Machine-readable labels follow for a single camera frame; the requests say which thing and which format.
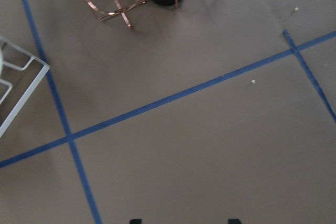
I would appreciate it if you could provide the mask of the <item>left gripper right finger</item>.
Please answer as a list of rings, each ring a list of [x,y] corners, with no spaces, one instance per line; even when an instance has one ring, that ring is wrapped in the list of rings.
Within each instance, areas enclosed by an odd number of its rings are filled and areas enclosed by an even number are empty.
[[[228,224],[242,224],[240,219],[228,219],[227,223]]]

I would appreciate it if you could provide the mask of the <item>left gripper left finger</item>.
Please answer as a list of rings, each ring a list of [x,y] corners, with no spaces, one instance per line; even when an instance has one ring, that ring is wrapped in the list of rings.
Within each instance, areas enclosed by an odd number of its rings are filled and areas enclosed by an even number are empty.
[[[131,219],[129,224],[142,224],[142,219]]]

